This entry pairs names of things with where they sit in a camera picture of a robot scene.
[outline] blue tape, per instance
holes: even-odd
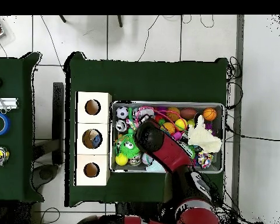
[[[8,132],[9,127],[11,126],[11,122],[10,122],[9,118],[2,113],[0,113],[0,118],[2,118],[4,121],[4,127],[2,130],[0,130],[0,136],[1,136],[1,135],[5,134],[6,132]]]

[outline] soccer ball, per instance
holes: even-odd
[[[116,116],[124,120],[126,117],[128,117],[128,109],[126,107],[119,107],[116,109]]]

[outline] yellow ball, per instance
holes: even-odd
[[[167,117],[169,117],[172,121],[176,121],[176,120],[178,120],[180,118],[179,117],[180,110],[177,107],[169,107],[167,110],[168,111],[173,111],[173,112],[178,114],[177,115],[177,114],[174,114],[174,113],[166,113]]]
[[[166,122],[164,123],[161,128],[161,130],[168,131],[170,135],[173,135],[175,133],[175,126],[172,123]]]
[[[215,109],[209,107],[203,111],[203,117],[205,120],[213,121],[217,116],[217,112]]]
[[[183,131],[184,129],[187,129],[187,120],[183,118],[179,118],[177,121],[175,121],[175,124],[180,127],[176,127],[178,131]]]
[[[128,163],[128,158],[123,153],[119,153],[115,157],[115,161],[119,166],[124,166]]]

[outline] green ball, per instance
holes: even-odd
[[[129,133],[129,134],[134,134],[134,130],[133,130],[132,128],[129,128],[129,129],[128,129],[128,133]]]
[[[159,125],[163,125],[165,123],[165,120],[164,120],[164,118],[161,118],[160,120],[159,120]]]
[[[190,124],[190,125],[192,125],[192,127],[194,127],[195,126],[195,122],[194,122],[194,119],[191,119],[191,120],[188,120],[188,125]]]

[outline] green table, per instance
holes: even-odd
[[[22,58],[0,58],[1,98],[18,98],[19,108],[6,115],[10,130],[0,136],[0,146],[7,147],[10,157],[0,166],[0,200],[42,201],[30,184],[33,167],[33,105],[31,79],[40,54],[31,52]]]
[[[227,65],[224,58],[215,62],[91,61],[73,52],[65,63],[65,203],[74,206],[81,201],[162,202],[164,199],[165,174],[111,173],[106,186],[73,185],[76,91],[108,92],[112,100],[210,102],[225,106]],[[222,197],[223,172],[208,177]]]

